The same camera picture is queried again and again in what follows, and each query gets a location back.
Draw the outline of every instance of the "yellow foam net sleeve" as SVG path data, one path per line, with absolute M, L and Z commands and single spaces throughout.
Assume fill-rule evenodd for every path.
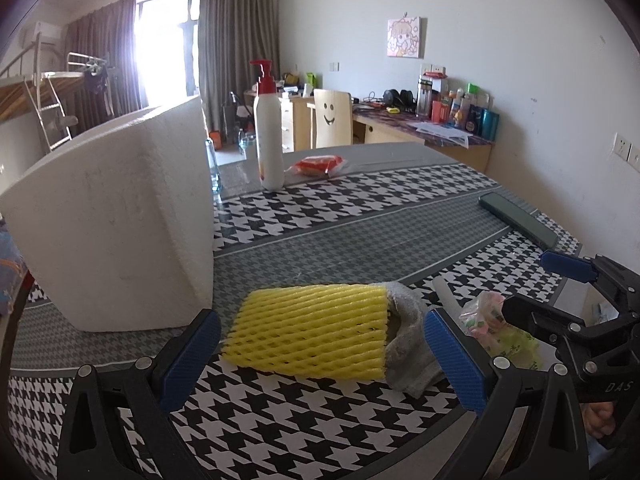
M 385 376 L 386 288 L 311 285 L 256 290 L 238 312 L 223 358 L 310 378 Z

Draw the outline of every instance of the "desk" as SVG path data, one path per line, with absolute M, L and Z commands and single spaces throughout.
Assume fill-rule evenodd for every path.
M 311 109 L 311 145 L 316 145 L 316 105 L 308 103 Z M 469 137 L 469 149 L 430 134 L 418 133 L 409 126 L 415 123 L 413 114 L 390 114 L 386 110 L 353 111 L 354 144 L 377 144 L 381 142 L 416 142 L 450 156 L 475 170 L 484 173 L 489 164 L 489 157 L 494 144 L 478 136 Z
M 352 173 L 330 181 L 288 174 L 286 188 L 269 193 L 260 190 L 255 159 L 220 168 L 213 307 L 223 337 L 242 299 L 272 286 L 398 280 L 431 304 L 431 280 L 441 275 L 461 304 L 484 288 L 552 304 L 564 297 L 564 280 L 538 266 L 540 249 L 482 209 L 478 197 L 494 190 L 513 200 L 558 233 L 559 251 L 577 254 L 580 244 L 483 174 L 409 143 L 286 153 L 285 164 L 311 153 L 343 156 Z M 128 367 L 179 332 L 80 332 L 36 288 L 18 327 L 8 395 L 11 434 L 28 463 L 55 476 L 66 395 L 80 365 Z M 216 478 L 339 480 L 387 468 L 394 478 L 400 461 L 398 468 L 420 456 L 416 450 L 426 452 L 462 414 L 446 380 L 415 400 L 383 381 L 267 374 L 214 354 L 170 419 Z M 134 421 L 122 418 L 143 467 L 153 471 Z M 409 478 L 425 466 L 415 463 Z

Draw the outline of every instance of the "wooden chair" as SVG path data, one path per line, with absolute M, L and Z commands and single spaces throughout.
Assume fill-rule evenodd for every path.
M 334 90 L 314 90 L 316 101 L 315 148 L 353 144 L 351 94 Z

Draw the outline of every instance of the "lotion bottle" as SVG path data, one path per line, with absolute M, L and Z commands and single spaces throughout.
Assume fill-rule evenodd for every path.
M 258 79 L 258 97 L 254 101 L 260 182 L 264 189 L 277 191 L 284 186 L 280 100 L 276 94 L 276 81 L 271 76 L 271 61 L 257 59 L 251 64 L 260 65 L 262 69 L 262 76 Z

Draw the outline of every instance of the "bottle cap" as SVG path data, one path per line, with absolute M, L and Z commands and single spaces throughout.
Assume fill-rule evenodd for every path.
M 271 75 L 271 60 L 270 59 L 256 59 L 251 61 L 252 65 L 260 65 L 262 69 L 262 76 L 258 79 L 258 95 L 275 94 L 276 93 L 276 81 Z

